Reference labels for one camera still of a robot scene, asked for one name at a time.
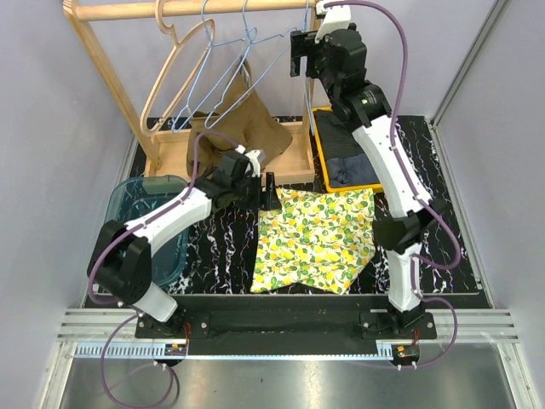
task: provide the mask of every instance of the yellow tray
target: yellow tray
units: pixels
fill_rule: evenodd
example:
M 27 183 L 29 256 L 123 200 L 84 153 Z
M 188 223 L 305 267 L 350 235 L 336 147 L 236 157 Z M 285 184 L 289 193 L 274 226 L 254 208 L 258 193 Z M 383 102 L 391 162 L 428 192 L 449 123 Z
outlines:
M 314 113 L 316 111 L 331 111 L 331 108 L 330 107 L 313 108 L 314 138 L 316 139 L 316 146 L 318 147 L 318 155 L 320 157 L 320 163 L 322 164 L 322 172 L 324 172 L 325 190 L 327 190 L 329 193 L 346 192 L 349 190 L 359 190 L 359 189 L 373 189 L 373 192 L 375 193 L 384 192 L 382 190 L 382 185 L 380 183 L 376 183 L 373 185 L 331 187 L 330 176 L 327 173 L 327 166 L 325 165 L 324 151 L 322 151 L 322 144 L 320 143 L 320 137 L 318 134 L 318 125 L 316 124 L 316 117 L 314 117 Z

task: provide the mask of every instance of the cable connector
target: cable connector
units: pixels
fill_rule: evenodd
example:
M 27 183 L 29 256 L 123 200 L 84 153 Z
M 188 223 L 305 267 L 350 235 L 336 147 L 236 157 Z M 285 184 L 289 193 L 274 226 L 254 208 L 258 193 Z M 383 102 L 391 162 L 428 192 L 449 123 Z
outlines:
M 425 199 L 422 198 L 422 196 L 420 194 L 417 194 L 415 196 L 412 197 L 416 202 L 424 202 L 424 203 L 427 203 Z
M 327 3 L 332 3 L 332 0 L 324 0 L 316 4 L 316 17 L 324 19 L 314 38 L 316 44 L 335 30 L 346 30 L 352 19 L 350 6 L 339 5 L 326 9 L 325 4 Z

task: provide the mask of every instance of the dark blue folded cloth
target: dark blue folded cloth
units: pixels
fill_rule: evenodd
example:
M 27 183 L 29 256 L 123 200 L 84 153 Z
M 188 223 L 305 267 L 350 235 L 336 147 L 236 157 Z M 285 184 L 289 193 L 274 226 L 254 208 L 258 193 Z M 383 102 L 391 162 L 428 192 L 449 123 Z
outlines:
M 369 158 L 361 153 L 351 158 L 333 158 L 325 162 L 331 187 L 351 187 L 379 183 Z
M 325 160 L 350 158 L 364 152 L 333 112 L 316 111 L 314 116 Z

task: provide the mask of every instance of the clothes hanger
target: clothes hanger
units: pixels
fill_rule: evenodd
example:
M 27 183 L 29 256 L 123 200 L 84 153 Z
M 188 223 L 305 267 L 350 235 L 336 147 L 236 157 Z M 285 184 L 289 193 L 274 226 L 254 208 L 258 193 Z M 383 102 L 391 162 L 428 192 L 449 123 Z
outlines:
M 269 40 L 272 40 L 272 39 L 278 38 L 278 37 L 284 38 L 290 32 L 292 32 L 294 30 L 297 30 L 298 27 L 292 27 L 292 28 L 290 28 L 288 31 L 286 31 L 284 33 L 276 34 L 274 36 L 267 37 L 267 38 L 264 38 L 262 40 L 256 41 L 255 38 L 257 37 L 257 27 L 253 27 L 251 29 L 251 30 L 255 30 L 255 35 L 253 37 L 250 36 L 250 29 L 248 28 L 248 21 L 246 20 L 246 6 L 248 5 L 248 1 L 249 0 L 244 0 L 244 4 L 243 4 L 243 7 L 242 7 L 242 20 L 243 20 L 243 23 L 244 23 L 244 31 L 246 32 L 246 36 L 250 39 L 250 47 L 249 47 L 248 51 L 250 51 L 251 47 L 253 47 L 256 44 L 265 43 L 266 41 L 269 41 Z M 304 17 L 303 22 L 302 22 L 302 30 L 303 31 L 305 31 L 307 29 L 308 7 L 309 7 L 309 0 L 307 0 L 307 6 L 305 8 L 305 17 Z M 277 57 L 269 65 L 269 67 L 261 74 L 261 76 L 259 78 L 257 78 L 257 80 L 253 84 L 251 84 L 251 86 L 246 90 L 246 92 L 244 92 L 235 102 L 233 102 L 233 104 L 222 115 L 220 115 L 220 117 L 213 124 L 210 124 L 209 121 L 212 118 L 212 116 L 214 115 L 214 111 L 221 104 L 223 104 L 223 102 L 225 100 L 225 97 L 227 95 L 227 92 L 231 88 L 232 82 L 234 81 L 235 77 L 238 75 L 240 70 L 243 68 L 244 62 L 246 60 L 246 56 L 245 56 L 244 59 L 240 61 L 240 64 L 239 64 L 237 70 L 233 73 L 233 75 L 231 77 L 231 80 L 229 81 L 229 83 L 227 84 L 225 90 L 221 94 L 221 100 L 214 106 L 214 109 L 212 110 L 212 112 L 210 112 L 208 114 L 208 116 L 206 117 L 206 120 L 204 121 L 204 127 L 207 130 L 210 130 L 210 129 L 214 128 L 230 111 L 232 111 L 235 107 L 237 107 L 238 104 L 240 104 L 240 102 L 243 101 L 254 90 L 254 88 L 257 86 L 257 84 L 273 69 L 273 67 L 280 60 L 280 58 L 282 58 L 282 56 L 285 54 L 285 52 L 288 49 L 290 49 L 289 44 L 286 47 L 284 47 L 284 49 L 282 51 L 280 51 L 280 53 L 277 55 Z
M 181 97 L 186 93 L 187 87 L 189 84 L 195 79 L 197 76 L 197 73 L 202 70 L 202 67 L 204 66 L 206 56 L 209 54 L 210 51 L 210 45 L 214 42 L 214 35 L 215 35 L 215 22 L 212 19 L 203 20 L 197 25 L 195 25 L 185 36 L 182 38 L 182 40 L 178 40 L 178 35 L 176 33 L 176 29 L 174 27 L 174 24 L 171 24 L 167 26 L 164 23 L 163 20 L 163 5 L 166 0 L 157 0 L 155 2 L 155 20 L 158 24 L 159 30 L 163 32 L 164 34 L 170 35 L 173 47 L 172 51 L 170 51 L 169 56 L 167 57 L 167 60 L 163 64 L 163 68 L 161 69 L 155 84 L 153 85 L 152 92 L 147 97 L 146 104 L 144 105 L 144 109 L 142 110 L 142 114 L 140 116 L 140 128 L 141 131 L 147 135 L 147 136 L 153 136 L 155 135 L 158 130 L 160 130 L 161 126 L 163 125 L 163 121 L 170 116 L 176 105 L 181 100 Z M 204 30 L 207 33 L 207 36 L 209 38 L 209 43 L 206 46 L 206 49 L 204 49 L 204 52 L 201 54 L 200 58 L 197 61 L 197 64 L 192 69 L 191 73 L 189 74 L 189 77 L 187 78 L 186 82 L 181 86 L 180 90 L 174 97 L 174 99 L 170 102 L 170 104 L 167 106 L 166 110 L 163 112 L 163 115 L 161 116 L 161 120 L 158 121 L 157 124 L 155 124 L 151 129 L 147 127 L 147 119 L 149 117 L 150 111 L 152 110 L 152 106 L 157 99 L 157 95 L 159 90 L 161 89 L 161 86 L 163 85 L 164 79 L 167 77 L 170 68 L 172 67 L 172 64 L 178 57 L 178 54 L 184 49 L 187 42 L 192 39 L 199 31 L 200 28 L 204 27 Z
M 201 8 L 201 19 L 204 20 L 204 8 L 206 6 L 206 3 L 208 2 L 208 0 L 204 0 L 203 1 L 203 7 Z M 243 14 L 243 23 L 244 23 L 244 32 L 245 32 L 245 36 L 243 38 L 240 38 L 240 39 L 236 39 L 236 40 L 232 40 L 232 41 L 229 41 L 229 42 L 225 42 L 225 43 L 218 43 L 218 44 L 212 44 L 211 46 L 211 49 L 209 51 L 209 54 L 206 56 L 206 59 L 205 59 L 205 63 L 206 64 L 206 61 L 208 60 L 208 57 L 209 55 L 211 54 L 211 51 L 214 47 L 219 47 L 219 46 L 222 46 L 222 45 L 225 45 L 225 44 L 229 44 L 229 43 L 236 43 L 236 42 L 239 42 L 239 41 L 249 41 L 247 44 L 245 44 L 245 46 L 243 46 L 243 49 L 241 51 L 241 53 L 237 56 L 237 58 L 235 59 L 235 61 L 225 70 L 225 72 L 223 73 L 223 75 L 221 75 L 220 79 L 216 82 L 216 84 L 214 85 L 214 87 L 212 87 L 212 89 L 210 90 L 210 92 L 203 98 L 203 100 L 197 105 L 197 107 L 193 110 L 194 112 L 195 111 L 198 111 L 200 109 L 200 107 L 208 100 L 208 98 L 210 97 L 210 95 L 217 89 L 217 87 L 219 86 L 219 84 L 221 83 L 221 81 L 223 81 L 223 79 L 226 77 L 227 74 L 229 74 L 230 72 L 232 72 L 232 76 L 229 80 L 229 82 L 227 83 L 227 86 L 225 88 L 225 90 L 223 91 L 222 95 L 221 95 L 221 100 L 220 102 L 218 102 L 217 104 L 215 104 L 215 107 L 214 107 L 214 110 L 217 109 L 217 107 L 223 103 L 223 101 L 225 100 L 225 96 L 227 95 L 227 92 L 228 90 L 230 89 L 235 77 L 238 75 L 238 73 L 240 72 L 241 69 L 243 69 L 244 67 L 244 62 L 246 61 L 246 58 L 248 56 L 248 53 L 250 52 L 251 48 L 258 44 L 258 43 L 264 43 L 266 41 L 269 41 L 273 38 L 277 38 L 277 37 L 285 37 L 287 34 L 289 34 L 291 31 L 293 30 L 296 30 L 297 27 L 293 27 L 291 29 L 289 29 L 287 32 L 284 32 L 284 33 L 280 33 L 280 34 L 276 34 L 274 36 L 271 36 L 271 37 L 267 37 L 267 38 L 264 38 L 262 40 L 259 40 L 259 41 L 256 41 L 256 37 L 257 37 L 257 27 L 252 27 L 251 29 L 248 27 L 248 22 L 246 20 L 246 6 L 247 6 L 247 3 L 248 3 L 248 0 L 245 0 L 244 1 L 244 5 L 243 5 L 243 10 L 242 10 L 242 14 Z M 304 20 L 303 20 L 303 23 L 302 23 L 302 29 L 303 31 L 306 30 L 306 27 L 307 27 L 307 18 L 308 18 L 308 11 L 309 11 L 309 6 L 310 6 L 310 2 L 309 0 L 307 0 L 307 6 L 306 6 L 306 9 L 305 9 L 305 16 L 304 16 Z M 255 81 L 251 86 L 250 88 L 237 100 L 235 101 L 213 124 L 208 124 L 210 118 L 212 117 L 212 115 L 214 114 L 214 110 L 212 110 L 212 112 L 208 115 L 208 117 L 206 118 L 205 120 L 205 123 L 204 123 L 204 126 L 207 128 L 207 129 L 211 129 L 212 127 L 216 126 L 219 121 L 221 121 L 225 115 L 227 115 L 235 106 L 237 106 L 240 101 L 242 101 L 244 98 L 246 98 L 246 96 L 252 92 L 252 90 L 255 88 L 255 86 L 270 72 L 270 70 L 273 68 L 273 66 L 280 60 L 280 58 L 284 55 L 284 53 L 289 49 L 289 45 L 284 48 L 281 53 L 275 58 L 275 60 L 272 62 L 272 64 L 265 70 L 265 72 L 257 79 L 257 81 Z M 237 66 L 237 69 L 236 70 L 233 70 L 233 67 L 235 66 L 235 64 L 237 64 L 238 62 L 238 66 Z M 190 91 L 189 93 L 189 96 L 187 98 L 187 104 L 185 107 L 183 107 L 178 116 L 176 117 L 176 120 L 174 121 L 174 123 L 172 124 L 172 127 L 171 127 L 171 130 L 172 132 L 174 133 L 177 133 L 177 132 L 180 132 L 182 129 L 184 129 L 187 124 L 189 123 L 189 121 L 191 120 L 192 116 L 191 116 L 191 110 L 189 108 L 189 103 L 190 103 L 190 100 L 191 100 L 191 96 L 192 96 L 192 93 L 195 89 L 195 86 L 198 82 L 198 80 L 200 79 L 200 75 L 202 73 L 202 70 L 203 68 L 201 67 L 201 70 L 199 70 L 199 74 L 197 75 L 197 80 L 193 83 L 193 86 L 192 86 L 192 90 Z M 178 123 L 178 120 L 180 119 L 180 117 L 182 116 L 182 114 L 184 112 L 188 111 L 190 113 L 190 116 L 188 116 L 188 118 L 183 122 L 183 124 L 176 128 L 176 124 Z
M 203 5 L 201 7 L 201 21 L 204 21 L 204 9 L 206 7 L 206 4 L 208 3 L 209 0 L 203 0 Z M 215 83 L 215 85 L 212 87 L 212 89 L 209 91 L 209 93 L 201 100 L 201 102 L 192 110 L 190 108 L 190 103 L 191 103 L 191 99 L 192 99 L 192 95 L 193 95 L 193 91 L 195 90 L 200 78 L 201 78 L 201 75 L 203 73 L 203 69 L 204 67 L 206 66 L 206 64 L 208 63 L 208 59 L 210 57 L 210 55 L 212 54 L 212 49 L 214 49 L 215 47 L 221 47 L 222 45 L 228 45 L 228 44 L 232 44 L 232 43 L 239 43 L 239 42 L 246 42 L 248 40 L 248 35 L 249 33 L 245 33 L 244 37 L 242 38 L 237 38 L 237 39 L 234 39 L 234 40 L 229 40 L 229 41 L 225 41 L 224 43 L 214 43 L 214 39 L 210 36 L 210 33 L 208 31 L 208 29 L 206 29 L 206 35 L 209 36 L 209 41 L 210 41 L 210 49 L 208 50 L 208 53 L 206 55 L 206 57 L 204 58 L 204 63 L 203 65 L 200 67 L 200 69 L 198 70 L 198 74 L 197 74 L 197 79 L 195 80 L 195 82 L 193 83 L 192 87 L 191 87 L 191 90 L 189 91 L 189 94 L 187 96 L 187 101 L 186 101 L 186 105 L 178 112 L 178 116 L 176 117 L 175 121 L 172 123 L 172 127 L 171 127 L 171 130 L 172 132 L 174 133 L 178 133 L 180 132 L 181 130 L 185 129 L 187 124 L 189 123 L 189 121 L 191 120 L 192 118 L 192 111 L 193 112 L 196 112 L 200 109 L 200 107 L 208 100 L 208 98 L 212 95 L 212 93 L 216 90 L 216 88 L 220 85 L 221 81 L 223 80 L 223 78 L 226 77 L 226 75 L 232 70 L 232 68 L 234 67 L 234 65 L 238 62 L 238 60 L 240 58 L 243 58 L 245 59 L 246 56 L 248 55 L 249 51 L 250 51 L 250 43 L 246 43 L 243 47 L 242 47 L 242 50 L 240 52 L 240 54 L 237 56 L 237 58 L 234 59 L 234 61 L 232 62 L 232 64 L 225 70 L 225 72 L 223 73 L 223 75 L 220 77 L 220 79 L 218 79 L 218 81 Z M 178 124 L 178 121 L 180 120 L 180 117 L 185 113 L 185 112 L 188 112 L 189 115 L 187 116 L 186 120 L 179 126 L 176 128 L 176 124 Z

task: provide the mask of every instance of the metal floor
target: metal floor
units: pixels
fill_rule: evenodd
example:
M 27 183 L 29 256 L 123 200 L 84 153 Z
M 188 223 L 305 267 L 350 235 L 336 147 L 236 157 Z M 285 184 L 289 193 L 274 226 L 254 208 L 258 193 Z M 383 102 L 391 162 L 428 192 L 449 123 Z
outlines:
M 422 361 L 437 356 L 436 344 L 422 345 Z M 108 383 L 123 379 L 141 360 L 107 360 Z M 457 344 L 437 365 L 397 372 L 331 361 L 197 361 L 179 364 L 181 392 L 174 403 L 186 408 L 515 408 L 500 355 L 494 345 Z M 372 365 L 389 364 L 375 362 Z M 147 368 L 113 390 L 133 406 L 159 399 L 169 377 Z M 175 392 L 168 402 L 173 402 Z M 117 408 L 102 393 L 99 361 L 75 359 L 63 409 Z

